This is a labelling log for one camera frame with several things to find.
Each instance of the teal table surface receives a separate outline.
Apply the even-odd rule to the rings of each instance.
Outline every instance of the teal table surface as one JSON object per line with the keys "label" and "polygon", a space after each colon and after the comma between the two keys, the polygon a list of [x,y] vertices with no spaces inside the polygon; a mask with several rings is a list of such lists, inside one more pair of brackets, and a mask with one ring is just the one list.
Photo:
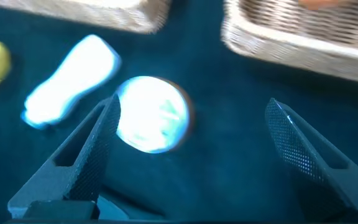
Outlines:
{"label": "teal table surface", "polygon": [[[106,186],[142,198],[171,220],[301,220],[264,121],[265,106],[271,97],[291,106],[358,164],[358,83],[231,52],[220,40],[222,6],[174,1],[166,25],[151,35],[0,9],[0,41],[13,62],[0,85],[0,222],[10,218],[7,201],[97,102],[139,75],[180,85],[194,103],[196,125],[173,153],[118,145]],[[20,119],[26,96],[88,34],[120,54],[117,76],[52,130],[26,125]]]}

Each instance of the wicker basket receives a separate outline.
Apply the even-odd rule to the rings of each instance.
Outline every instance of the wicker basket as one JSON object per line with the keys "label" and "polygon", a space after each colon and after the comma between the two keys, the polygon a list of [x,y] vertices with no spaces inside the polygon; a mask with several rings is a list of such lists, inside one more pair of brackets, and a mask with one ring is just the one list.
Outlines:
{"label": "wicker basket", "polygon": [[358,81],[358,0],[318,11],[298,0],[225,0],[222,38],[241,55]]}
{"label": "wicker basket", "polygon": [[170,0],[0,0],[0,7],[140,33],[161,28]]}

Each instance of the glowing white object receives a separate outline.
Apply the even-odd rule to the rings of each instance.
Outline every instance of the glowing white object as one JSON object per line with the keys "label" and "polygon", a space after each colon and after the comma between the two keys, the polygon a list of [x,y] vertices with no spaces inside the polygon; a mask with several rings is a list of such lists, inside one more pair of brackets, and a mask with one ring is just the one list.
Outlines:
{"label": "glowing white object", "polygon": [[117,91],[121,118],[117,135],[132,147],[148,153],[173,149],[186,134],[190,111],[185,98],[169,82],[135,77]]}
{"label": "glowing white object", "polygon": [[86,36],[56,72],[27,97],[22,119],[38,129],[57,124],[81,97],[109,80],[120,64],[118,54],[103,39]]}

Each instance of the white disc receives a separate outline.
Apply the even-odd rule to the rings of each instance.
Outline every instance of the white disc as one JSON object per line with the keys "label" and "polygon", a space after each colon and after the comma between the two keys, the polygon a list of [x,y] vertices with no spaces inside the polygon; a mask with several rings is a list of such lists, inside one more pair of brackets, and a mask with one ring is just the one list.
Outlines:
{"label": "white disc", "polygon": [[117,91],[121,117],[117,135],[148,153],[173,149],[185,137],[190,110],[181,92],[162,79],[135,77]]}

